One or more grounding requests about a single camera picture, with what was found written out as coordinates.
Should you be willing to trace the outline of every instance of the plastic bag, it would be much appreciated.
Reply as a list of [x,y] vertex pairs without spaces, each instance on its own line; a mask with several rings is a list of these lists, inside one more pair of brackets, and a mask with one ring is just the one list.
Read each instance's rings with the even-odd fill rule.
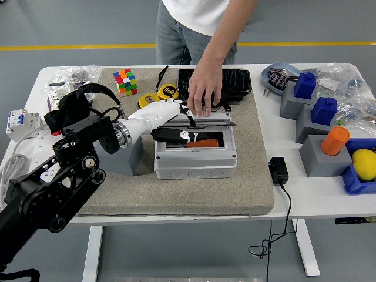
[[337,100],[339,125],[356,126],[376,134],[376,100],[354,65],[334,62],[303,72],[316,76],[318,97]]
[[[40,91],[48,97],[49,110],[57,109],[60,99],[81,85],[97,83],[101,70],[101,66],[89,65],[63,67],[56,71]],[[91,102],[95,94],[87,93],[85,96]]]

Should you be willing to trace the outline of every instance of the yellow floor line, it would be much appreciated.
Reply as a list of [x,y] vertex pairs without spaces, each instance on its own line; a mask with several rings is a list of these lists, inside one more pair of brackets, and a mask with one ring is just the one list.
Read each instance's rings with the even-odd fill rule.
[[[239,42],[239,47],[279,47],[279,46],[374,46],[376,41],[332,41],[332,42]],[[137,49],[155,48],[155,43],[143,44],[91,44],[91,45],[36,45],[0,46],[0,51],[37,51],[69,49]]]

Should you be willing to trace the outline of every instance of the white cable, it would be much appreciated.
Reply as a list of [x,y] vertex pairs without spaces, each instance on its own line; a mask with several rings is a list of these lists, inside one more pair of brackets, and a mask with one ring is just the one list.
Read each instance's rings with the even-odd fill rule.
[[27,137],[29,137],[34,132],[37,132],[47,126],[47,124],[41,125],[36,129],[32,130],[24,137],[22,137],[16,144],[13,149],[12,156],[6,161],[4,168],[1,170],[1,182],[0,182],[0,210],[5,208],[4,198],[6,191],[9,186],[9,180],[13,178],[17,178],[18,176],[25,175],[30,167],[29,159],[22,154],[16,154],[16,150],[18,146],[24,141]]

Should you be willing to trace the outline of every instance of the blue bowl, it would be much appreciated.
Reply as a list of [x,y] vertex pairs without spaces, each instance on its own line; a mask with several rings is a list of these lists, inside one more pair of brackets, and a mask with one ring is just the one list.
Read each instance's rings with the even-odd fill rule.
[[277,62],[277,63],[272,63],[270,66],[265,68],[261,72],[261,78],[262,78],[262,83],[265,87],[269,88],[272,90],[275,94],[282,96],[283,91],[275,88],[273,85],[268,83],[269,77],[269,69],[286,69],[287,71],[293,73],[295,76],[299,76],[302,72],[298,70],[297,68],[291,66],[289,63],[284,63],[284,62]]

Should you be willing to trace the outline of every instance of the human hand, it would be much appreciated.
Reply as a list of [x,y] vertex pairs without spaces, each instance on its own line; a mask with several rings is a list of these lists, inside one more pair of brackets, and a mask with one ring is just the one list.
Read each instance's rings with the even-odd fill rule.
[[212,94],[214,92],[214,105],[221,99],[222,90],[222,63],[213,62],[210,59],[201,58],[191,78],[189,79],[188,108],[196,112],[198,118],[202,117],[202,96],[205,94],[204,116],[210,116],[212,112]]

